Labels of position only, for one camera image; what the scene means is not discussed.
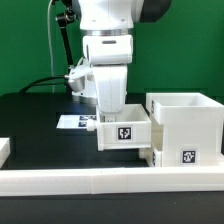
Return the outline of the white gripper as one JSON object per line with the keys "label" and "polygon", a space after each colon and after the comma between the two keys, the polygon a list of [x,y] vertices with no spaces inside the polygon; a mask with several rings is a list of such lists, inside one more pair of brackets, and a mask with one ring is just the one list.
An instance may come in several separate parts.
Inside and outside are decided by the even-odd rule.
{"label": "white gripper", "polygon": [[127,65],[132,62],[133,37],[84,36],[83,55],[85,63],[72,69],[68,83],[74,92],[81,92],[83,84],[77,81],[93,76],[99,111],[104,122],[115,122],[123,110],[126,96]]}

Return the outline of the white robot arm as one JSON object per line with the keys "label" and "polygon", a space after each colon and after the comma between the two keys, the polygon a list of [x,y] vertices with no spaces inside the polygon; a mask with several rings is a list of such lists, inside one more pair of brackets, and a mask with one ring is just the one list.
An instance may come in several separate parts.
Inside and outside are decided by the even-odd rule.
{"label": "white robot arm", "polygon": [[83,58],[70,70],[74,92],[97,100],[98,111],[113,118],[125,105],[127,65],[132,62],[136,22],[161,19],[172,0],[72,0],[83,32]]}

